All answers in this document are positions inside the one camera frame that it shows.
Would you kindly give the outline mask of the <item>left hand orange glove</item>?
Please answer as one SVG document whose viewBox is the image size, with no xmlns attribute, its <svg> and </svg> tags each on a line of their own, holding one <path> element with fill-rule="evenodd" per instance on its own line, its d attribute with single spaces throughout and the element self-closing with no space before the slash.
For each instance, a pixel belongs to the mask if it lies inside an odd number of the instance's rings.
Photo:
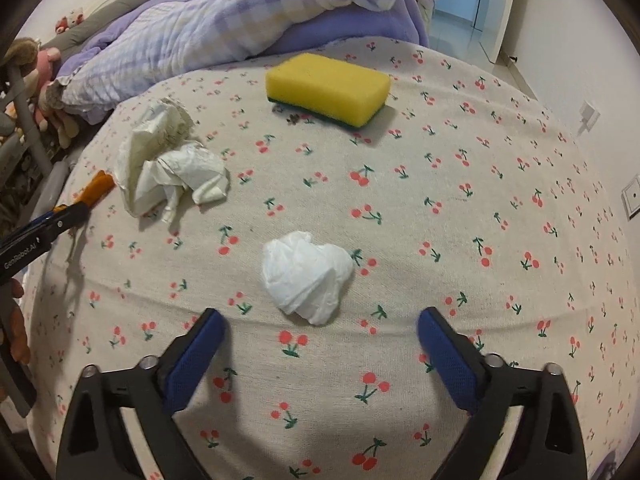
<svg viewBox="0 0 640 480">
<path fill-rule="evenodd" d="M 10 281 L 12 297 L 14 299 L 20 299 L 24 296 L 24 288 L 22 284 L 15 278 Z M 25 330 L 24 316 L 19 306 L 14 304 L 10 317 L 10 343 L 11 353 L 14 361 L 20 362 L 23 365 L 28 365 L 30 361 L 30 349 L 27 341 L 27 334 Z M 1 403 L 8 397 L 4 388 L 1 385 L 0 399 Z"/>
</svg>

